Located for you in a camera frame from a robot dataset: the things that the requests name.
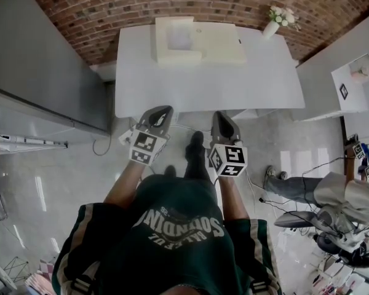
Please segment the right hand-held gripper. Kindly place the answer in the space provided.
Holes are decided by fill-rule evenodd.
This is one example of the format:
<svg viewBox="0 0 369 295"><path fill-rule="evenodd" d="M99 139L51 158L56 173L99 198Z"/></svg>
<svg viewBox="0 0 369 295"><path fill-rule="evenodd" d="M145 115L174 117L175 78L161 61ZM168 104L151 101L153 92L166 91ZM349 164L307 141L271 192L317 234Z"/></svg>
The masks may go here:
<svg viewBox="0 0 369 295"><path fill-rule="evenodd" d="M240 140L237 124L225 113L216 111L212 119L211 135L212 141L219 143L214 144L209 155L217 177L240 176L248 165L248 152Z"/></svg>

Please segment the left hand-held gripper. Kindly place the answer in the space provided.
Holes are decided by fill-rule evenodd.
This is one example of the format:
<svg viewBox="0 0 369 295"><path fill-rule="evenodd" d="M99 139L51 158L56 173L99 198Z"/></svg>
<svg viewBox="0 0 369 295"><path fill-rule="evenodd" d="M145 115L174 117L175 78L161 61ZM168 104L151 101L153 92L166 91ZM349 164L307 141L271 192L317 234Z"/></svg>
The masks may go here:
<svg viewBox="0 0 369 295"><path fill-rule="evenodd" d="M130 137L129 159L150 166L167 144L173 116L170 105L149 109L141 116Z"/></svg>

